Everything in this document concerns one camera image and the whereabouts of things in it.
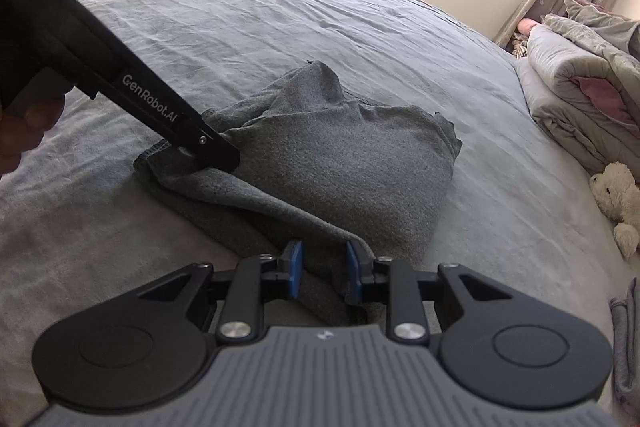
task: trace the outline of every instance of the stuffed animal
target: stuffed animal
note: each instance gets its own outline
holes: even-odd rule
[[[589,186],[602,213],[617,221],[613,237],[629,259],[640,242],[640,190],[626,165],[610,163],[602,174],[589,180]]]

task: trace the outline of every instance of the bed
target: bed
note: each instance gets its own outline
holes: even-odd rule
[[[350,90],[452,120],[462,152],[421,268],[458,261],[572,312],[611,339],[627,264],[588,175],[531,120],[513,59],[420,0],[81,0],[197,108],[240,100],[307,60]],[[51,323],[196,260],[237,255],[153,200],[132,163],[158,140],[77,90],[59,125],[0,181],[0,413],[44,406],[31,371]],[[315,324],[294,303],[272,322]],[[612,409],[609,391],[600,400]]]

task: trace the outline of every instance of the ribbed gray surface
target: ribbed gray surface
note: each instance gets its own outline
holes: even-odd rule
[[[588,403],[555,413],[489,404],[460,389],[426,349],[376,325],[273,327],[224,349],[187,394],[155,410],[95,417],[54,406],[33,427],[597,427],[616,423]]]

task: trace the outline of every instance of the finger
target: finger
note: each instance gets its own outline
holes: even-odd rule
[[[2,174],[9,174],[9,172],[15,171],[20,165],[21,156],[14,154],[11,156],[0,155],[0,176]]]
[[[48,131],[60,119],[65,109],[65,97],[41,100],[34,103],[24,115],[27,125],[33,129]]]
[[[22,118],[4,114],[0,120],[0,155],[13,156],[35,149],[43,136],[42,129],[33,129]]]

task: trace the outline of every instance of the metal bolt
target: metal bolt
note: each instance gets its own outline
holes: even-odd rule
[[[220,326],[220,333],[228,339],[244,339],[251,333],[251,326],[246,322],[227,322]]]
[[[396,337],[401,339],[405,339],[408,341],[414,341],[416,339],[422,338],[427,330],[424,329],[420,324],[416,324],[414,322],[403,322],[402,324],[398,324],[394,328],[394,333]]]

